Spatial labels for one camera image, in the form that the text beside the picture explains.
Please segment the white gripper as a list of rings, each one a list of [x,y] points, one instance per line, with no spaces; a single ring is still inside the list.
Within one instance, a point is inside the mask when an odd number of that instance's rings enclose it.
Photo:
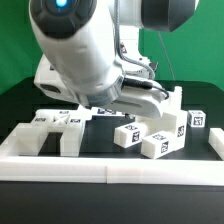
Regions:
[[[87,98],[72,94],[63,83],[59,73],[54,70],[45,56],[42,56],[34,78],[34,84],[48,97],[82,105],[99,107],[126,114],[133,114],[150,119],[159,119],[169,109],[170,93],[163,92],[154,81],[128,76],[121,95],[113,102],[104,94],[99,102],[89,103]]]

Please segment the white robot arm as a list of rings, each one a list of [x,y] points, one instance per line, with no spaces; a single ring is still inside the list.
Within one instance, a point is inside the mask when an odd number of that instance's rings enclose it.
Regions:
[[[169,93],[147,62],[130,59],[120,28],[172,32],[199,0],[29,0],[43,52],[35,84],[47,96],[84,107],[162,116]]]

